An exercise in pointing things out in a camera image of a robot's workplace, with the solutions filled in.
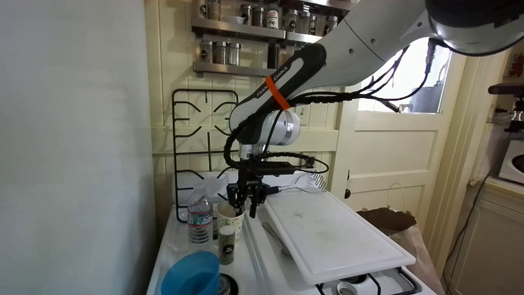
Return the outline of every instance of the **white stove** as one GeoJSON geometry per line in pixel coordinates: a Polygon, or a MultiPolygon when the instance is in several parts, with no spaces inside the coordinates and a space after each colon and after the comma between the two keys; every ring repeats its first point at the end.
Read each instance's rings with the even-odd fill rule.
{"type": "MultiPolygon", "coordinates": [[[[261,206],[255,219],[247,217],[244,220],[242,236],[235,248],[235,261],[230,265],[220,265],[220,272],[235,279],[239,295],[320,295],[316,286],[304,282],[293,259],[283,256],[280,244],[262,228],[261,222],[267,221],[264,211],[261,206]]],[[[160,286],[166,272],[189,253],[187,224],[178,222],[172,209],[147,295],[161,295],[160,286]]],[[[372,276],[380,284],[382,295],[435,295],[405,267],[373,272],[372,276]]],[[[323,293],[337,295],[336,286],[339,283],[325,283],[322,286],[323,293]]],[[[377,294],[377,286],[369,276],[352,286],[354,295],[377,294]]]]}

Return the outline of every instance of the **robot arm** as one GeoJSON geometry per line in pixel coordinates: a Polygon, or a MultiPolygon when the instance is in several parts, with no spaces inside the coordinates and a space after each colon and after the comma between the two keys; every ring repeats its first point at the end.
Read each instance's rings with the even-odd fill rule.
{"type": "MultiPolygon", "coordinates": [[[[524,37],[524,0],[487,4],[478,0],[361,0],[332,32],[297,51],[270,78],[288,101],[315,87],[355,85],[424,37],[464,55],[494,54],[524,37]]],[[[290,110],[277,111],[277,106],[264,83],[231,114],[233,135],[224,150],[238,140],[241,162],[232,165],[227,153],[224,158],[239,169],[236,187],[231,193],[228,190],[235,208],[241,208],[247,197],[252,198],[252,211],[264,202],[263,175],[293,171],[251,159],[263,153],[262,145],[288,145],[299,135],[298,116],[290,110]]]]}

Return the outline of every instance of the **blue bowl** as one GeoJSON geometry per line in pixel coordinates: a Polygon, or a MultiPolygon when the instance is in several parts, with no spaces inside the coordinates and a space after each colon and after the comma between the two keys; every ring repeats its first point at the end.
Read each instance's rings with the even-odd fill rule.
{"type": "Polygon", "coordinates": [[[215,295],[219,288],[219,259],[208,251],[185,256],[162,281],[162,295],[215,295]]]}

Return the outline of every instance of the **metal spoon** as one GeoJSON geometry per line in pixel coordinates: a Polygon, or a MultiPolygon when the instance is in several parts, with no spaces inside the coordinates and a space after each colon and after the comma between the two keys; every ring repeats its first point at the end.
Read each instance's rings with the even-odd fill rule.
{"type": "Polygon", "coordinates": [[[286,246],[286,244],[284,244],[284,242],[282,241],[282,239],[277,235],[277,233],[273,230],[273,228],[271,227],[271,224],[267,223],[267,222],[263,222],[262,223],[262,227],[272,236],[274,236],[275,239],[277,239],[277,241],[280,242],[280,244],[282,245],[282,254],[284,256],[288,256],[288,257],[291,257],[291,253],[289,252],[289,249],[288,247],[286,246]]]}

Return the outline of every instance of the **brown paper bag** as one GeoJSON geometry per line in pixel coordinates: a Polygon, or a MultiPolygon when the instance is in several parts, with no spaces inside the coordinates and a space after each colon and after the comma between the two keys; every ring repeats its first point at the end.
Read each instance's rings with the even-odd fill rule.
{"type": "Polygon", "coordinates": [[[438,295],[445,295],[435,266],[422,240],[417,221],[409,211],[396,212],[383,207],[357,213],[413,255],[417,261],[414,265],[406,266],[409,271],[431,288],[433,292],[438,295]]]}

